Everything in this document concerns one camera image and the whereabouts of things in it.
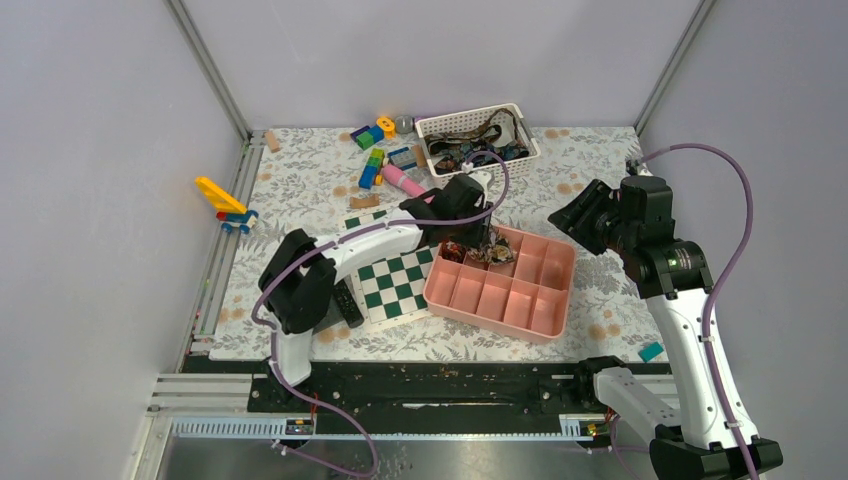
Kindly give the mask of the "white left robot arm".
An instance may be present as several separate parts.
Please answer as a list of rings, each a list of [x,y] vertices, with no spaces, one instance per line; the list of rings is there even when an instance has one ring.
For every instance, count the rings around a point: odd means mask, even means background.
[[[289,231],[260,275],[254,323],[269,328],[272,398],[288,411],[309,401],[314,328],[328,313],[335,286],[358,269],[444,240],[481,246],[491,214],[492,174],[461,173],[442,188],[408,198],[384,215],[337,234]]]

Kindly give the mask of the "white perforated plastic basket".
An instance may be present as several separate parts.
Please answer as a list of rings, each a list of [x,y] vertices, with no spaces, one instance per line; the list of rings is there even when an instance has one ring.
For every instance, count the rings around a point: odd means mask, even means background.
[[[502,158],[512,176],[527,174],[540,147],[520,108],[514,103],[421,118],[416,134],[427,167],[438,187],[461,172],[470,159],[472,166],[498,175],[497,160],[475,154],[488,151]]]

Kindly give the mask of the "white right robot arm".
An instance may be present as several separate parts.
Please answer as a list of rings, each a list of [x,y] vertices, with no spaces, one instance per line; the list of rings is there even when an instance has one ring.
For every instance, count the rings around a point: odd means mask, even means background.
[[[659,329],[679,406],[669,407],[615,356],[583,360],[573,386],[583,410],[608,407],[647,443],[660,479],[757,479],[782,465],[742,402],[713,314],[718,288],[705,254],[676,238],[673,192],[660,177],[595,179],[548,220],[594,255],[616,253]]]

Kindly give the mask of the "pink divided organizer tray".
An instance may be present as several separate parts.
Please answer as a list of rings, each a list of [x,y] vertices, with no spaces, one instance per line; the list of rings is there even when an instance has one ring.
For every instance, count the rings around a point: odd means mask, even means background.
[[[497,228],[516,251],[508,265],[487,265],[465,255],[462,264],[439,251],[424,287],[428,310],[438,316],[539,344],[563,335],[577,251],[569,243]]]

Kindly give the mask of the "brown floral patterned tie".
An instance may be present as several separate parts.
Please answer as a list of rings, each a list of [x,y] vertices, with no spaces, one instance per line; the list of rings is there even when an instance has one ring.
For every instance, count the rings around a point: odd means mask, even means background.
[[[479,247],[468,247],[466,256],[487,265],[508,265],[516,261],[516,251],[509,239],[497,228],[491,227]]]

